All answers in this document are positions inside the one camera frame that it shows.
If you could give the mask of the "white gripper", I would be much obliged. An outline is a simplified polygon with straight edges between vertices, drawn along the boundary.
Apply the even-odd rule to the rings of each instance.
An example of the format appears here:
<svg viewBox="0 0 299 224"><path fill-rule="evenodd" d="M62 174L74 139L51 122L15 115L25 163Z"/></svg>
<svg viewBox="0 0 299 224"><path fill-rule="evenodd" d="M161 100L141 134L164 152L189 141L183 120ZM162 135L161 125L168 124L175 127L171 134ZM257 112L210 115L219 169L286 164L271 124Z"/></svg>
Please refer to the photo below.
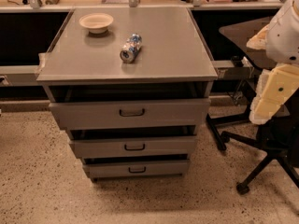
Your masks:
<svg viewBox="0 0 299 224"><path fill-rule="evenodd" d="M249 49L266 49L265 25L248 42ZM256 96L250 105L249 120L253 124L265 124L299 89L299 66L279 63L271 71L263 70L256 87Z"/></svg>

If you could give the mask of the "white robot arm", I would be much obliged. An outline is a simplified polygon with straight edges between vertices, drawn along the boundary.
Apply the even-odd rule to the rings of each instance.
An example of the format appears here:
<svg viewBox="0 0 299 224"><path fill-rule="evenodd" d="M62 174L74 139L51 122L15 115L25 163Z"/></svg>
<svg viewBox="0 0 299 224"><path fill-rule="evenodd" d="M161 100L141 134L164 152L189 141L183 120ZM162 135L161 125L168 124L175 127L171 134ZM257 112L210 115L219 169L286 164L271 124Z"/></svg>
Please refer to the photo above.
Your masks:
<svg viewBox="0 0 299 224"><path fill-rule="evenodd" d="M263 70L250 105L249 120L265 124L299 88L299 0L287 0L273 19L247 47L264 49L276 62L271 71Z"/></svg>

